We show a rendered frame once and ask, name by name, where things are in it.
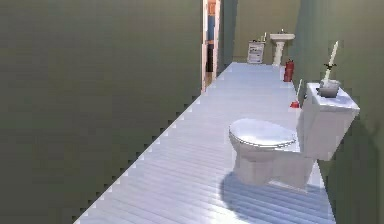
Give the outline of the red toilet plunger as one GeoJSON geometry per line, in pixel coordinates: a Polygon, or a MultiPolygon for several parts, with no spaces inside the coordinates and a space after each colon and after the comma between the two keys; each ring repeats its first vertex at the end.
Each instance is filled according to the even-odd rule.
{"type": "Polygon", "coordinates": [[[296,92],[296,96],[295,96],[295,100],[292,101],[290,104],[291,108],[300,108],[299,94],[300,94],[300,90],[301,90],[301,86],[302,86],[302,81],[303,81],[303,79],[300,79],[299,84],[298,84],[298,88],[297,88],[297,92],[296,92]]]}

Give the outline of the grey holder with white brush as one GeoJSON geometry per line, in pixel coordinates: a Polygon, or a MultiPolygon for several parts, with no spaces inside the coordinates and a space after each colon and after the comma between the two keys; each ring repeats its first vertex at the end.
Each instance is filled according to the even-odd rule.
{"type": "Polygon", "coordinates": [[[340,86],[340,82],[330,78],[332,68],[336,66],[334,63],[335,57],[337,54],[337,50],[339,47],[339,41],[336,41],[333,45],[333,49],[330,55],[329,62],[325,64],[326,71],[324,78],[320,82],[320,86],[318,88],[318,95],[325,98],[335,98],[338,93],[338,89],[340,86]]]}

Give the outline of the white pedestal sink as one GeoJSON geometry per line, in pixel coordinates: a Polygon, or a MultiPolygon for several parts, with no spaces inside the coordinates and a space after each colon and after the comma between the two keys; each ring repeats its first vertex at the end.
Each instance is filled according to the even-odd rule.
{"type": "Polygon", "coordinates": [[[283,29],[281,29],[277,33],[271,33],[270,39],[276,44],[275,54],[273,57],[272,64],[274,66],[280,66],[285,43],[287,41],[294,40],[295,35],[293,33],[285,32],[283,29]]]}

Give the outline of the white laundry bin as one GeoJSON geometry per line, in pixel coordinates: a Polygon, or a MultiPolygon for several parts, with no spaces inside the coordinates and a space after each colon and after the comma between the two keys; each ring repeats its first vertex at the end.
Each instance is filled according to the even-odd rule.
{"type": "Polygon", "coordinates": [[[263,62],[264,47],[264,42],[255,40],[249,41],[247,62],[249,64],[261,64],[263,62]]]}

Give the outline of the white toilet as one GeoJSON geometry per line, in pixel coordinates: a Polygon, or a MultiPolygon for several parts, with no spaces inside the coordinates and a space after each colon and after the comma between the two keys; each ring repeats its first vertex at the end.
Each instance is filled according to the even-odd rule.
{"type": "Polygon", "coordinates": [[[293,130],[253,118],[229,125],[228,137],[236,152],[233,172],[242,183],[276,182],[304,189],[315,162],[332,159],[360,108],[341,84],[335,98],[319,96],[319,86],[320,82],[306,86],[293,130]]]}

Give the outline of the red spray bottle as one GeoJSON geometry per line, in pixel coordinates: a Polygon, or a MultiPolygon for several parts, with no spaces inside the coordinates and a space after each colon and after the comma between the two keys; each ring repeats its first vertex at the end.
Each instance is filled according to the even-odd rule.
{"type": "Polygon", "coordinates": [[[292,77],[293,77],[293,73],[294,73],[294,61],[292,59],[289,59],[286,62],[283,81],[284,82],[291,82],[292,81],[292,77]]]}

